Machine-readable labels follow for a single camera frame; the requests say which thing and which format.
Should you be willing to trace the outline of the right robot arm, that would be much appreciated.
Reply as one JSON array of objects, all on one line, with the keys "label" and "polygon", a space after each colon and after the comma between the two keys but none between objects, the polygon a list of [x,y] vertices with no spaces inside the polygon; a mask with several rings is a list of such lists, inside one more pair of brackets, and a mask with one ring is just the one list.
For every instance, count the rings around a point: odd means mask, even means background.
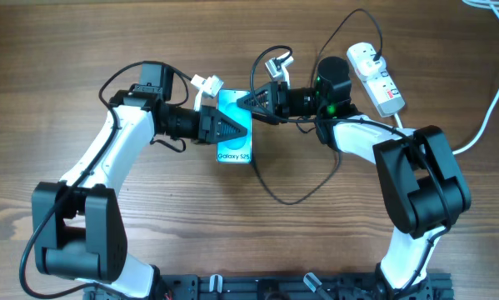
[{"label": "right robot arm", "polygon": [[380,296],[419,292],[434,247],[471,206],[471,193],[442,130],[398,129],[375,122],[352,104],[349,65],[326,57],[310,87],[292,89],[280,58],[272,81],[250,88],[237,105],[270,124],[313,123],[321,143],[374,163],[387,214],[394,225],[387,254],[377,266]]}]

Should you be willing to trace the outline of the Galaxy S25 smartphone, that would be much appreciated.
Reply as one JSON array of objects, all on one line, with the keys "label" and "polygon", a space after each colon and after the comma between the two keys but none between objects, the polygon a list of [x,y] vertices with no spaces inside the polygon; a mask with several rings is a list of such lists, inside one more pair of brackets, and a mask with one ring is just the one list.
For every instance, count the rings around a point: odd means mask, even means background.
[{"label": "Galaxy S25 smartphone", "polygon": [[218,110],[233,121],[244,126],[244,137],[220,142],[217,145],[219,163],[249,163],[252,160],[252,114],[237,105],[237,100],[249,94],[249,91],[222,89],[218,94]]}]

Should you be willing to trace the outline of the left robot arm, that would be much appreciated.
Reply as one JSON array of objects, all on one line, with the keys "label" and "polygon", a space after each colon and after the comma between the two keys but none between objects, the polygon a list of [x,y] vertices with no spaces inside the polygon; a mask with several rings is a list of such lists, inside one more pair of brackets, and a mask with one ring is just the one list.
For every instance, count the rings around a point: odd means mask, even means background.
[{"label": "left robot arm", "polygon": [[139,65],[138,82],[103,100],[107,119],[80,161],[57,182],[32,193],[33,233],[19,265],[27,294],[27,260],[46,275],[77,281],[91,297],[170,299],[157,267],[127,250],[117,197],[142,149],[175,141],[217,144],[247,130],[217,108],[202,104],[222,88],[219,77],[188,76],[156,61]]}]

